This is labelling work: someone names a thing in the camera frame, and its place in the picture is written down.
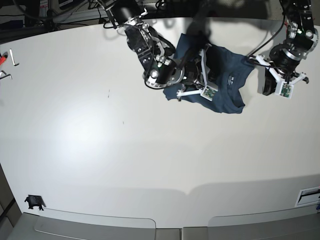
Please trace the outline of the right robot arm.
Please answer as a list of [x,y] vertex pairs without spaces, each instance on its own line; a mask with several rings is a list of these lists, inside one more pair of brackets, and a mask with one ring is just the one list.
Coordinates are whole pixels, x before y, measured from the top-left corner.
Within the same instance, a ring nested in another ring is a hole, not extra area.
[[145,85],[153,90],[164,90],[176,85],[176,97],[199,95],[212,101],[219,87],[210,79],[208,50],[212,47],[204,36],[180,36],[178,46],[161,36],[143,21],[147,9],[135,0],[99,0],[113,29],[122,28],[128,47],[136,53],[142,65]]

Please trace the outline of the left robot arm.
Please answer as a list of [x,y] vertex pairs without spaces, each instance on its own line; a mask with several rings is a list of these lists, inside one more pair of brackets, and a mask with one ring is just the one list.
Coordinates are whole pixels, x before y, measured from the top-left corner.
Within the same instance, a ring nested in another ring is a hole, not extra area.
[[[312,5],[309,0],[281,0],[282,23],[277,32],[254,50],[247,61],[265,68],[265,81],[262,94],[275,94],[286,99],[293,95],[295,84],[309,83],[304,72],[296,72],[296,67],[305,60],[319,41],[319,34],[314,26]],[[273,40],[286,27],[286,39],[274,46],[269,52],[269,58],[256,54],[262,47]]]

